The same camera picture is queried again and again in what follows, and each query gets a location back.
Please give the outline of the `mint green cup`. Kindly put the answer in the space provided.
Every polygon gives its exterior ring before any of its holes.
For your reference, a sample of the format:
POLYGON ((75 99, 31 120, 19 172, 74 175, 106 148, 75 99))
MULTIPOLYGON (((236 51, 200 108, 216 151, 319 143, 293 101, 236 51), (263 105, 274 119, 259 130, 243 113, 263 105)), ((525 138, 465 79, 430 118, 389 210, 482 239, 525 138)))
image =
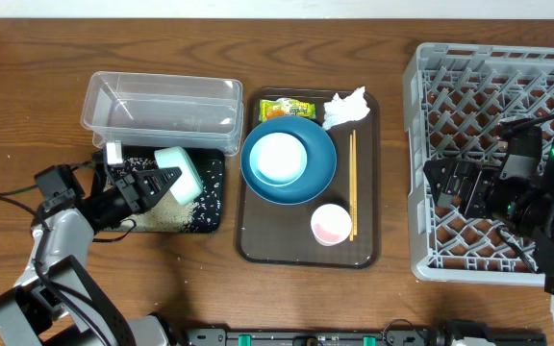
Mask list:
POLYGON ((181 206, 191 203, 204 190, 203 183, 188 152, 182 147, 170 147, 154 152, 159 168, 179 168, 181 176, 170 188, 174 199, 181 206))

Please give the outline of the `white pink cup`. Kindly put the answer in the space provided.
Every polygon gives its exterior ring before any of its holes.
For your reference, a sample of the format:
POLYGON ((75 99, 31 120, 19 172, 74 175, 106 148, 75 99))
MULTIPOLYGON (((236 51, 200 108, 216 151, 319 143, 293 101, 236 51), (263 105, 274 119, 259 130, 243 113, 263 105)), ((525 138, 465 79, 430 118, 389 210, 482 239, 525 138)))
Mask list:
POLYGON ((352 232, 349 212, 336 204, 318 207, 311 217, 311 229, 315 240, 322 246, 334 246, 348 239, 352 232))

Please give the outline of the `light blue bowl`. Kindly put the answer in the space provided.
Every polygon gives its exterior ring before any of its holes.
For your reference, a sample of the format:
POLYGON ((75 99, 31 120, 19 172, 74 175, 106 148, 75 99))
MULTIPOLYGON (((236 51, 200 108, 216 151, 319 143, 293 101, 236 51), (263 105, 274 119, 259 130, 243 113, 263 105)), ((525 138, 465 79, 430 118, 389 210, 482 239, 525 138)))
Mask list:
POLYGON ((272 133, 251 147, 249 165, 255 178, 266 185, 284 186, 298 180, 307 168, 303 143, 293 135, 272 133))

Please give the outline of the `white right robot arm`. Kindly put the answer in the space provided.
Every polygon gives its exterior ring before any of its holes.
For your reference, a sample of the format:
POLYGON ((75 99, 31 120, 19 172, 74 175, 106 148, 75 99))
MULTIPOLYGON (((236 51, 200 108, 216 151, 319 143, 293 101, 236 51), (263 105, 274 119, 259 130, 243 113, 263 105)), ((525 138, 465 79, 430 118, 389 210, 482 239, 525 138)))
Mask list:
POLYGON ((498 220, 514 235, 535 243, 537 271, 554 295, 554 138, 543 172, 541 137, 515 136, 499 165, 460 159, 427 161, 423 173, 436 206, 460 198, 466 218, 498 220))

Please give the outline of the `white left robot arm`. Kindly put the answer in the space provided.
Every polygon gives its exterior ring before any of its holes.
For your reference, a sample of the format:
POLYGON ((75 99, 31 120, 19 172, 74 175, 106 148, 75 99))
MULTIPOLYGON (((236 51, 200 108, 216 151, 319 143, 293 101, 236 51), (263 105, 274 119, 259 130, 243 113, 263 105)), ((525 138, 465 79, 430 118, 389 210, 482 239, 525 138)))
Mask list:
POLYGON ((35 176, 44 200, 31 215, 34 246, 13 288, 0 295, 0 338, 7 345, 41 345, 41 334, 69 315, 72 326, 47 339, 49 345, 185 345, 156 313, 127 320, 88 273, 98 233, 151 210, 181 177, 180 168, 136 171, 105 187, 96 173, 86 195, 76 166, 51 166, 35 176))

